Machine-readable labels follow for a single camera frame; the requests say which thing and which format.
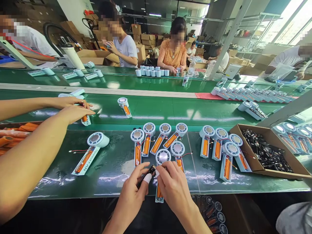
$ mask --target red wire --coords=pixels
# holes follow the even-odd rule
[[[72,152],[75,152],[75,151],[87,151],[88,149],[86,150],[72,150]]]
[[[192,154],[192,153],[187,153],[187,154],[184,154],[181,158],[183,158],[185,155],[188,155],[188,154]]]
[[[15,42],[16,44],[18,44],[18,45],[20,45],[20,46],[22,46],[22,47],[24,47],[24,48],[30,50],[30,51],[32,51],[32,52],[35,52],[35,53],[37,53],[37,54],[39,54],[39,55],[42,55],[42,56],[45,56],[45,57],[53,58],[53,59],[54,59],[54,57],[51,57],[51,56],[48,56],[48,55],[44,55],[44,54],[41,54],[41,53],[39,53],[39,52],[37,52],[37,51],[34,51],[34,50],[32,50],[32,49],[30,49],[30,48],[28,48],[28,47],[26,47],[26,46],[24,46],[24,45],[18,43],[17,41],[14,41],[14,40],[12,40],[12,41]]]
[[[242,151],[243,153],[247,154],[248,156],[252,157],[253,159],[255,159],[254,156],[251,156],[249,153],[247,153],[246,151]]]

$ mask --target black hair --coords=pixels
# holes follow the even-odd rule
[[[178,34],[181,31],[186,31],[186,22],[182,17],[177,17],[171,24],[170,34]]]
[[[217,50],[217,49],[220,49],[220,48],[222,48],[223,47],[223,45],[220,43],[220,44],[216,44],[215,45],[215,49]]]
[[[17,8],[14,1],[12,1],[12,0],[0,1],[0,15],[10,15],[10,16],[16,18],[16,16],[21,15],[21,14],[25,15],[24,10]]]
[[[116,9],[116,4],[113,1],[103,1],[98,7],[98,13],[100,17],[102,16],[106,19],[111,19],[112,21],[118,21],[121,27],[124,29],[125,21],[124,18],[119,14]]]

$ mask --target cable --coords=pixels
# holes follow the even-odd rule
[[[248,156],[252,157],[253,159],[256,159],[255,157],[251,156],[249,153],[247,153],[246,151],[242,151],[243,153],[247,154]]]
[[[187,154],[184,154],[181,158],[183,158],[185,155],[188,155],[188,154],[193,154],[193,153],[187,153]]]
[[[41,53],[39,53],[39,52],[37,52],[37,51],[34,51],[34,50],[32,50],[32,49],[30,49],[30,48],[28,48],[28,47],[26,47],[26,46],[24,46],[24,45],[18,43],[17,41],[14,41],[14,40],[11,40],[11,41],[15,42],[16,44],[18,44],[18,45],[24,47],[25,49],[30,50],[30,51],[32,51],[32,52],[34,52],[34,53],[36,53],[36,54],[42,55],[42,56],[44,56],[44,57],[48,57],[48,58],[53,58],[53,59],[55,59],[54,57],[51,57],[51,56],[48,56],[48,55],[44,55],[44,54],[41,54]]]

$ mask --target plastic bottle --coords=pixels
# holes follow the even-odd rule
[[[211,60],[211,62],[208,64],[204,78],[208,78],[210,76],[210,74],[214,68],[215,62],[216,62],[215,60]]]
[[[191,62],[191,64],[189,65],[189,70],[188,70],[188,76],[193,76],[194,75],[194,73],[195,73],[195,60],[193,60],[192,62]]]

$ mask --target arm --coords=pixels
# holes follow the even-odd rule
[[[157,170],[159,172],[157,181],[162,195],[185,231],[188,234],[211,234],[212,232],[192,200],[185,174],[176,162],[164,162],[161,166],[157,166]]]
[[[19,50],[19,52],[27,58],[32,58],[32,59],[36,59],[36,60],[40,60],[40,61],[48,61],[48,62],[57,62],[56,59],[54,58],[49,58],[43,55],[39,55],[39,54],[35,54],[35,53],[31,53],[31,52],[25,52],[25,51],[21,51]]]
[[[131,65],[134,65],[136,66],[137,65],[137,57],[135,57],[135,54],[133,54],[133,48],[132,46],[129,46],[128,45],[128,52],[129,52],[129,55],[132,55],[132,56],[126,56],[122,53],[120,53],[116,46],[114,45],[113,42],[111,41],[108,41],[106,42],[106,45],[109,45],[111,48],[107,48],[107,50],[115,55],[117,55],[118,57],[120,57],[122,60],[126,61],[127,63],[130,63]]]
[[[180,62],[181,71],[184,71],[186,69],[186,59],[187,59],[187,54],[185,51],[182,55],[181,62]]]
[[[70,106],[0,157],[0,223],[13,218],[53,162],[71,124],[93,111]]]
[[[149,162],[144,162],[134,169],[130,177],[124,182],[120,197],[111,220],[107,223],[103,234],[122,234],[138,214],[145,195],[149,193],[149,182],[151,174],[147,174],[142,181],[140,188],[137,188],[141,175],[149,169],[144,169]]]
[[[165,41],[162,42],[160,50],[159,50],[159,56],[158,56],[158,60],[157,60],[157,66],[161,67],[164,70],[169,70],[170,72],[176,74],[176,69],[173,66],[169,66],[163,63],[163,59],[165,57]]]
[[[192,56],[192,52],[190,52],[188,49],[186,50],[186,57],[190,58]]]
[[[268,66],[264,72],[265,74],[271,74],[272,72],[275,71],[275,69],[276,69],[275,67]]]
[[[218,73],[221,73],[221,72],[223,72],[223,71],[224,71],[223,67],[219,66],[217,72],[218,72]]]
[[[0,100],[0,121],[47,107],[62,109],[75,103],[83,103],[87,109],[90,109],[89,104],[85,100],[77,99],[76,97],[36,97]]]
[[[196,48],[194,48],[194,52],[193,52],[192,56],[195,56],[195,54],[196,54]]]

